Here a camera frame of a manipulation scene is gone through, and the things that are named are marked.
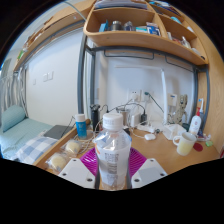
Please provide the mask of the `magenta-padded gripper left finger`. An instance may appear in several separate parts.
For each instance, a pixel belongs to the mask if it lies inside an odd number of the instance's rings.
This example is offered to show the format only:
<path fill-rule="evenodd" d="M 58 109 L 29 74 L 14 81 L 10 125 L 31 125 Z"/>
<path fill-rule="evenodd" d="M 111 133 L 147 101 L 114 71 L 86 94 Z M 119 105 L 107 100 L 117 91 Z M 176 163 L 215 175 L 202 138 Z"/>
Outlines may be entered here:
<path fill-rule="evenodd" d="M 84 188 L 98 189 L 100 176 L 95 149 L 86 152 L 80 159 L 72 158 L 59 177 Z"/>

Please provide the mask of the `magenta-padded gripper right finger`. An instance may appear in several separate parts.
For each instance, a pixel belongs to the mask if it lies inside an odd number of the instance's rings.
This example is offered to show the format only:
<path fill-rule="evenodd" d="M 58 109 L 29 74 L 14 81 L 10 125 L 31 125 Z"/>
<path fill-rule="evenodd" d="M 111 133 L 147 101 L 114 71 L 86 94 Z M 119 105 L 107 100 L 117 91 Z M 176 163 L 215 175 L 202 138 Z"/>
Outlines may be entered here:
<path fill-rule="evenodd" d="M 135 189 L 165 177 L 167 173 L 154 159 L 147 159 L 138 150 L 131 148 L 128 167 L 128 188 Z"/>

